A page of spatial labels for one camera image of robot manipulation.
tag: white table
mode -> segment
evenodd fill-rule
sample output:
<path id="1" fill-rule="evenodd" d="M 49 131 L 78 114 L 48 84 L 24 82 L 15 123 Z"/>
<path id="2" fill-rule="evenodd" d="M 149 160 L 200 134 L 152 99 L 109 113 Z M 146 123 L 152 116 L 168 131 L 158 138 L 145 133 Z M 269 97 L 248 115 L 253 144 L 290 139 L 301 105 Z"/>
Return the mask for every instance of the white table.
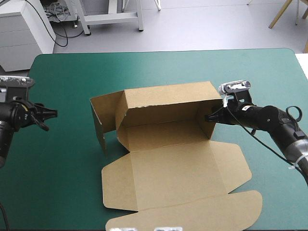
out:
<path id="1" fill-rule="evenodd" d="M 78 16 L 82 24 L 83 31 L 86 35 L 90 35 L 90 25 L 101 25 L 111 23 L 124 23 L 138 21 L 139 31 L 143 31 L 142 7 L 141 0 L 135 0 L 136 12 L 117 13 L 117 1 L 109 0 L 108 14 L 86 15 L 82 0 L 75 0 Z"/>
<path id="2" fill-rule="evenodd" d="M 296 54 L 296 57 L 308 79 L 308 54 Z"/>
<path id="3" fill-rule="evenodd" d="M 51 36 L 55 33 L 39 0 L 29 0 Z M 0 6 L 0 65 L 5 71 L 30 69 L 39 54 L 53 52 L 54 42 L 35 10 L 24 0 Z"/>

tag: white cabinet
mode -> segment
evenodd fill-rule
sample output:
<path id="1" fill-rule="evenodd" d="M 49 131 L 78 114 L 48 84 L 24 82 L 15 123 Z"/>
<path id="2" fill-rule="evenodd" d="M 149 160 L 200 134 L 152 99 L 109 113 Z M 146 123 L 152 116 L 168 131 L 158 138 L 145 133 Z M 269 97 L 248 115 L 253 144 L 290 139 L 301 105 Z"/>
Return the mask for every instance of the white cabinet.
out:
<path id="1" fill-rule="evenodd" d="M 29 0 L 51 36 L 55 33 L 39 0 Z M 23 0 L 0 6 L 0 65 L 5 71 L 30 69 L 36 56 L 53 52 L 54 42 L 35 10 Z"/>

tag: black cable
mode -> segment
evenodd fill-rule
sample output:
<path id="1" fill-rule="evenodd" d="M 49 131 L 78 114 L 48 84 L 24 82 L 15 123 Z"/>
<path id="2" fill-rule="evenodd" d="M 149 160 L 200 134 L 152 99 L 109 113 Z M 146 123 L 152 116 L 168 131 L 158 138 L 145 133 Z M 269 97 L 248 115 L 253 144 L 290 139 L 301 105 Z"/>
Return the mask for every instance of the black cable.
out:
<path id="1" fill-rule="evenodd" d="M 60 35 L 60 34 L 58 34 L 58 33 L 56 33 L 56 32 L 54 32 L 56 35 L 58 35 L 58 36 L 60 36 L 60 37 L 63 37 L 63 38 L 76 38 L 76 37 L 78 37 L 78 36 L 80 36 L 82 33 L 83 33 L 83 31 L 81 31 L 78 35 L 75 35 L 75 36 L 63 36 L 63 35 Z"/>
<path id="2" fill-rule="evenodd" d="M 54 13 L 51 13 L 50 11 L 45 11 L 45 13 L 50 13 L 50 15 L 48 15 L 48 17 L 56 16 Z M 63 30 L 65 31 L 65 28 L 64 28 L 64 26 L 62 25 L 62 22 L 59 21 L 59 23 L 61 24 Z M 69 39 L 70 39 L 70 38 L 76 38 L 76 37 L 80 36 L 80 35 L 83 33 L 83 30 L 82 30 L 79 34 L 74 35 L 74 36 L 63 36 L 63 35 L 58 34 L 58 33 L 55 32 L 55 31 L 54 31 L 54 33 L 55 33 L 56 35 L 60 36 L 60 37 L 69 38 Z"/>
<path id="3" fill-rule="evenodd" d="M 53 37 L 51 36 L 49 30 L 47 29 L 47 26 L 46 24 L 44 23 L 44 20 L 42 19 L 42 17 L 40 16 L 39 12 L 37 11 L 37 9 L 32 5 L 32 3 L 30 3 L 28 0 L 25 0 L 34 10 L 35 12 L 38 14 L 39 18 L 41 19 L 42 23 L 44 24 L 45 26 L 45 29 L 47 30 L 47 33 L 49 34 L 50 38 L 54 41 L 55 44 L 57 44 L 58 46 L 60 47 L 66 47 L 68 45 L 68 38 L 66 38 L 66 44 L 65 45 L 61 45 L 59 43 L 56 42 L 56 40 L 53 39 Z"/>
<path id="4" fill-rule="evenodd" d="M 3 207 L 3 205 L 1 203 L 0 203 L 0 209 L 2 211 L 2 215 L 3 215 L 3 220 L 4 220 L 4 223 L 5 223 L 6 231 L 10 231 L 8 217 L 6 216 L 5 209 L 4 209 L 4 207 Z"/>
<path id="5" fill-rule="evenodd" d="M 277 157 L 279 157 L 281 160 L 283 160 L 284 162 L 288 163 L 289 165 L 293 166 L 293 164 L 288 161 L 287 159 L 283 158 L 281 155 L 279 155 L 276 151 L 274 151 L 272 148 L 270 148 L 269 146 L 267 146 L 265 143 L 263 143 L 261 140 L 259 140 L 255 135 L 251 134 L 250 131 L 248 131 L 247 128 L 245 128 L 241 122 L 235 117 L 235 115 L 230 111 L 230 109 L 227 107 L 227 110 L 229 111 L 230 115 L 236 120 L 236 122 L 250 135 L 252 136 L 256 141 L 258 141 L 260 144 L 262 144 L 264 147 L 266 147 L 267 149 L 269 149 L 271 152 L 273 152 Z M 295 169 L 302 174 L 302 176 L 304 177 L 306 184 L 308 186 L 308 178 L 307 176 L 302 172 L 302 170 L 298 167 L 295 166 Z"/>

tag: wooden chair leg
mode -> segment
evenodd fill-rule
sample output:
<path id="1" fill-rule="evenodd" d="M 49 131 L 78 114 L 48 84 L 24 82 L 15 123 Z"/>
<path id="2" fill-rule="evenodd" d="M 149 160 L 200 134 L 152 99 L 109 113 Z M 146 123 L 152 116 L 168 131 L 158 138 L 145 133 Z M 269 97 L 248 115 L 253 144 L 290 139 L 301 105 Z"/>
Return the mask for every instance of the wooden chair leg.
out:
<path id="1" fill-rule="evenodd" d="M 306 42 L 306 46 L 305 46 L 305 49 L 304 49 L 304 53 L 308 53 L 308 39 L 307 39 L 307 42 Z"/>
<path id="2" fill-rule="evenodd" d="M 307 10 L 305 11 L 305 13 L 304 13 L 304 15 L 303 15 L 303 19 L 306 19 L 307 16 L 308 16 L 308 8 L 307 8 Z"/>
<path id="3" fill-rule="evenodd" d="M 285 12 L 285 10 L 288 8 L 288 6 L 291 4 L 292 0 L 287 0 L 284 5 L 282 6 L 282 8 L 279 10 L 278 14 L 276 15 L 276 17 L 273 19 L 273 21 L 271 22 L 271 24 L 269 25 L 269 28 L 272 29 L 273 26 L 276 24 L 276 22 L 278 21 L 278 19 L 281 17 L 281 15 Z"/>

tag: white drawer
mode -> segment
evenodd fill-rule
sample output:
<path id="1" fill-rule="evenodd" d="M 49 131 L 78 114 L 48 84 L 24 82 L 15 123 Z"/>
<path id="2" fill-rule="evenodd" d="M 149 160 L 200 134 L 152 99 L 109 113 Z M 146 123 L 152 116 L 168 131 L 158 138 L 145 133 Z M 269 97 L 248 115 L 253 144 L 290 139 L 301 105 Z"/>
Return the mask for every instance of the white drawer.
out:
<path id="1" fill-rule="evenodd" d="M 0 47 L 0 65 L 5 71 L 27 70 L 39 54 L 37 44 Z"/>
<path id="2" fill-rule="evenodd" d="M 0 47 L 35 44 L 36 41 L 30 30 L 0 32 Z"/>
<path id="3" fill-rule="evenodd" d="M 0 32 L 29 30 L 24 18 L 19 16 L 0 17 Z"/>

